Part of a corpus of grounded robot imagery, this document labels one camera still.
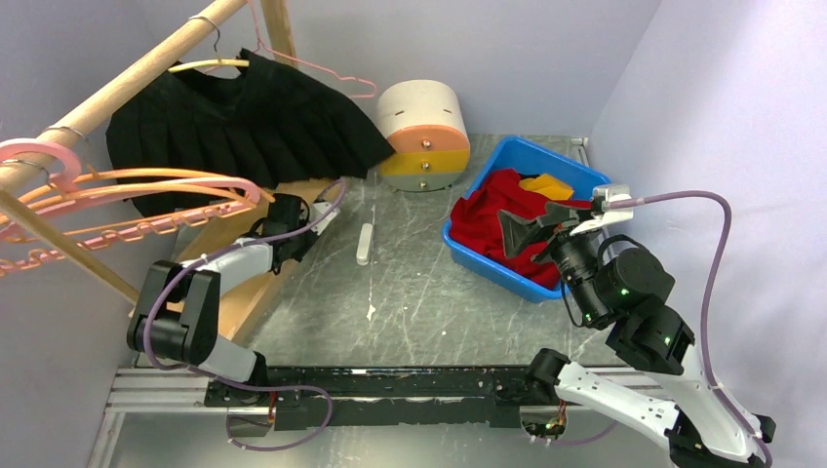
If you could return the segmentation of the yellow skirt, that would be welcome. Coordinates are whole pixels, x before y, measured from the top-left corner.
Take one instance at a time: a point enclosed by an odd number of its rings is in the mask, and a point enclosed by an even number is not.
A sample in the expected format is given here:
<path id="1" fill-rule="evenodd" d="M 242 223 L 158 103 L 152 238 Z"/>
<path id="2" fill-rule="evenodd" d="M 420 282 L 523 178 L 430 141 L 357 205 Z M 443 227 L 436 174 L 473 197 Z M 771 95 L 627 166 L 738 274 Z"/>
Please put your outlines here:
<path id="1" fill-rule="evenodd" d="M 519 186 L 553 201 L 569 200 L 574 193 L 572 187 L 549 174 L 522 177 Z"/>

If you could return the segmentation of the red pleated skirt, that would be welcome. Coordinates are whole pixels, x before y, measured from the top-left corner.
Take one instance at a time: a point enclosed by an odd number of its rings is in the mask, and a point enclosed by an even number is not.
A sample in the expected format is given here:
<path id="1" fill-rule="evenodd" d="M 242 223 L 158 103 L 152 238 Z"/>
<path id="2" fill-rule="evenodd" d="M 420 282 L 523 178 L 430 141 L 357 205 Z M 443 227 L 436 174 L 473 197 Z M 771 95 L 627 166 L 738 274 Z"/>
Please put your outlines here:
<path id="1" fill-rule="evenodd" d="M 552 289 L 560 281 L 558 269 L 552 265 L 532 262 L 532 256 L 538 253 L 542 244 L 533 244 L 514 258 L 506 258 L 503 253 L 497 212 L 505 210 L 532 219 L 543 214 L 545 205 L 553 201 L 522 189 L 519 181 L 526 176 L 537 175 L 521 175 L 512 169 L 491 172 L 468 199 L 461 198 L 454 205 L 449 236 L 476 254 L 539 286 Z"/>

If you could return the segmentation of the black garment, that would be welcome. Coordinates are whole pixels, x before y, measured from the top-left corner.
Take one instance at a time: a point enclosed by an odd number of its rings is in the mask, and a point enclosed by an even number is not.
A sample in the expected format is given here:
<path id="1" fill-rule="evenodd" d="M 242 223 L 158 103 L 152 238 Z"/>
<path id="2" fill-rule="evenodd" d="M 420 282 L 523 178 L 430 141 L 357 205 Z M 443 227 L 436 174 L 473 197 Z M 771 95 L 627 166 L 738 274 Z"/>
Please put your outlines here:
<path id="1" fill-rule="evenodd" d="M 395 150 L 345 94 L 283 63 L 240 52 L 233 78 L 165 72 L 110 118 L 113 168 L 237 176 L 262 188 L 365 178 Z"/>

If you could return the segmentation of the yellow hanger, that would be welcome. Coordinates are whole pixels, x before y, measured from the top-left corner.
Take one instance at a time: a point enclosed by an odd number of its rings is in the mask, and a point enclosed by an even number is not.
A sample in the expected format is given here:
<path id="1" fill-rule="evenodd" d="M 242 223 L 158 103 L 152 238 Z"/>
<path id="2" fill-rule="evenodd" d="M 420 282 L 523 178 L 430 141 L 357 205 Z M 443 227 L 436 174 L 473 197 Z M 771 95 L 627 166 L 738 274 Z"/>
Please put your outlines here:
<path id="1" fill-rule="evenodd" d="M 170 73 L 178 73 L 187 70 L 199 69 L 199 68 L 222 68 L 222 67 L 233 67 L 233 68 L 245 68 L 250 66 L 250 62 L 246 59 L 241 58 L 224 58 L 220 55 L 218 50 L 218 44 L 221 39 L 221 32 L 219 26 L 212 20 L 207 18 L 206 16 L 192 16 L 188 18 L 189 20 L 202 20 L 209 24 L 214 33 L 215 33 L 215 40 L 213 42 L 213 51 L 215 53 L 214 58 L 209 59 L 202 59 L 202 60 L 194 60 L 189 62 L 184 62 L 181 64 L 173 65 L 168 69 Z"/>

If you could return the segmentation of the orange wavy hanger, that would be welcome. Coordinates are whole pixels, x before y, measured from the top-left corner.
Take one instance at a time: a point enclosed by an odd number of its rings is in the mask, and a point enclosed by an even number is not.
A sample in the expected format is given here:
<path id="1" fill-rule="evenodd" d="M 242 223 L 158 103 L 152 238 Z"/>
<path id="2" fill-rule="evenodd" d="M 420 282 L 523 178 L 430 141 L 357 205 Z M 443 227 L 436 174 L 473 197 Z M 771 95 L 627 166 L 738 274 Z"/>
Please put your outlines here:
<path id="1" fill-rule="evenodd" d="M 146 198 L 161 194 L 186 194 L 206 196 L 208 202 L 199 202 L 194 208 L 163 209 L 159 214 L 151 214 L 128 221 L 105 224 L 102 226 L 79 229 L 67 233 L 76 237 L 76 244 L 86 252 L 103 250 L 117 243 L 133 243 L 143 240 L 149 234 L 164 235 L 178 231 L 182 226 L 200 226 L 216 218 L 228 218 L 246 213 L 256 208 L 244 197 L 244 191 L 221 187 L 220 182 L 210 181 L 207 194 L 196 194 L 197 185 L 181 182 L 172 183 L 128 183 L 81 189 L 68 196 L 53 196 L 35 201 L 30 208 L 43 217 L 57 217 L 79 212 L 83 209 L 96 208 L 109 203 Z M 78 237 L 87 234 L 81 240 Z"/>

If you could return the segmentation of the pink plastic hanger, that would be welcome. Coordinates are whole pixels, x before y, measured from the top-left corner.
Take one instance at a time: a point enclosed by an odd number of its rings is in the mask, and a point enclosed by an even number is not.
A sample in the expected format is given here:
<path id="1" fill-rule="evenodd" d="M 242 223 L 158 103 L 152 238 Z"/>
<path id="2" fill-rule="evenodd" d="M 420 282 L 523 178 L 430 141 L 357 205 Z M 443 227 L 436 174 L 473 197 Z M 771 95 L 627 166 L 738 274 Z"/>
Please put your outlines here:
<path id="1" fill-rule="evenodd" d="M 162 208 L 159 214 L 97 227 L 69 231 L 69 236 L 95 233 L 79 243 L 87 250 L 106 249 L 112 242 L 135 242 L 147 234 L 163 235 L 184 225 L 200 226 L 214 219 L 244 214 L 261 201 L 274 197 L 255 183 L 236 176 L 173 169 L 134 168 L 83 174 L 77 154 L 60 144 L 35 138 L 13 138 L 1 143 L 1 161 L 18 163 L 22 153 L 38 152 L 59 160 L 63 169 L 46 173 L 46 183 L 20 196 L 20 201 L 37 215 L 58 217 L 98 208 L 114 202 L 163 194 L 199 195 L 206 202 L 193 208 Z"/>

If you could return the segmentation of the orange hanger with red skirt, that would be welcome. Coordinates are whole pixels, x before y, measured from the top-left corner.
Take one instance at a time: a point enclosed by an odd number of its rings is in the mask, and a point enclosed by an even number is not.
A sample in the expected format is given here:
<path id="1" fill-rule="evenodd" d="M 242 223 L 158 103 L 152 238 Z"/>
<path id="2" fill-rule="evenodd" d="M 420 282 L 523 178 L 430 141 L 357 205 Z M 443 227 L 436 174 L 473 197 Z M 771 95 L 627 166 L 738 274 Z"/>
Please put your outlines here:
<path id="1" fill-rule="evenodd" d="M 220 182 L 221 187 L 224 188 L 229 187 L 233 189 L 243 190 L 245 199 L 253 204 L 257 204 L 261 199 L 264 199 L 267 202 L 275 201 L 275 198 L 272 194 L 258 187 L 251 181 L 241 177 L 174 168 L 129 168 L 122 170 L 98 172 L 94 167 L 88 165 L 87 169 L 89 171 L 86 174 L 79 175 L 69 182 L 70 188 L 68 189 L 63 188 L 59 184 L 55 185 L 53 183 L 53 180 L 55 178 L 51 175 L 48 175 L 46 185 L 43 185 L 38 189 L 28 192 L 21 199 L 23 201 L 27 201 L 28 199 L 40 196 L 48 191 L 57 191 L 60 193 L 78 191 L 78 188 L 76 187 L 78 183 L 91 182 L 93 180 L 141 178 L 148 179 L 149 183 L 154 184 L 166 182 L 172 183 L 174 180 L 176 182 L 181 182 L 181 180 L 183 179 L 184 183 L 198 186 L 198 189 L 195 190 L 196 194 L 207 194 L 208 183 L 210 181 L 215 181 Z"/>

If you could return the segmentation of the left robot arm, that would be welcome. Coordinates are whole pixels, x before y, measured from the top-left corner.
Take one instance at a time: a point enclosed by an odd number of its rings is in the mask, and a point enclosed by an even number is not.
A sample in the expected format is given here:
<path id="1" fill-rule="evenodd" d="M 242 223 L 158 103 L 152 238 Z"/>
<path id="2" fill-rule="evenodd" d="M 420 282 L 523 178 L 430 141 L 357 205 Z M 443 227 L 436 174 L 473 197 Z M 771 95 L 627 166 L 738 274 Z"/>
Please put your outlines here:
<path id="1" fill-rule="evenodd" d="M 337 202 L 308 204 L 281 195 L 229 247 L 153 263 L 127 330 L 128 346 L 231 381 L 231 393 L 243 404 L 261 403 L 270 390 L 266 360 L 220 335 L 220 301 L 252 278 L 276 276 L 286 261 L 303 259 L 338 213 Z"/>

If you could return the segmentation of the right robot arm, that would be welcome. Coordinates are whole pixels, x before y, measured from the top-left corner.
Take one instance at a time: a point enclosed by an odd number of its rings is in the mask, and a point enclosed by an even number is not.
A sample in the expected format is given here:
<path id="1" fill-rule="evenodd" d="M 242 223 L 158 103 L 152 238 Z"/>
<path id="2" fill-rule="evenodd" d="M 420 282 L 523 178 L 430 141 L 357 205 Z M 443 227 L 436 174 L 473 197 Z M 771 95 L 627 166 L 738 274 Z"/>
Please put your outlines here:
<path id="1" fill-rule="evenodd" d="M 555 398 L 595 410 L 666 449 L 679 467 L 769 467 L 774 421 L 748 412 L 714 379 L 704 344 L 668 303 L 675 280 L 646 247 L 629 240 L 605 259 L 596 231 L 629 220 L 636 201 L 595 199 L 586 210 L 551 203 L 533 219 L 500 211 L 509 257 L 534 244 L 538 264 L 552 263 L 576 303 L 584 327 L 607 330 L 607 345 L 666 393 L 659 400 L 595 375 L 566 355 L 540 350 L 527 370 L 537 403 Z"/>

